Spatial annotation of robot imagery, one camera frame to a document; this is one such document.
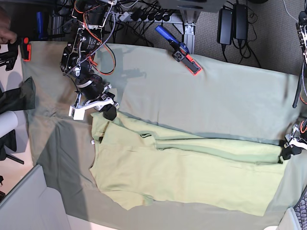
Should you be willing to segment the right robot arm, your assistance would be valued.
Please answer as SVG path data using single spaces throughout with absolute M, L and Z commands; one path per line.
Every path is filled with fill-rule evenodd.
M 72 18 L 76 20 L 71 28 L 72 38 L 63 50 L 60 69 L 69 77 L 76 88 L 76 100 L 69 108 L 69 116 L 74 120 L 83 120 L 86 110 L 95 109 L 105 119 L 114 120 L 119 104 L 110 92 L 111 84 L 103 80 L 103 75 L 110 75 L 113 70 L 102 72 L 94 58 L 103 47 L 107 49 L 115 64 L 114 53 L 108 48 L 107 41 L 112 36 L 115 26 L 105 32 L 108 17 L 116 22 L 113 7 L 115 0 L 76 0 L 73 4 Z

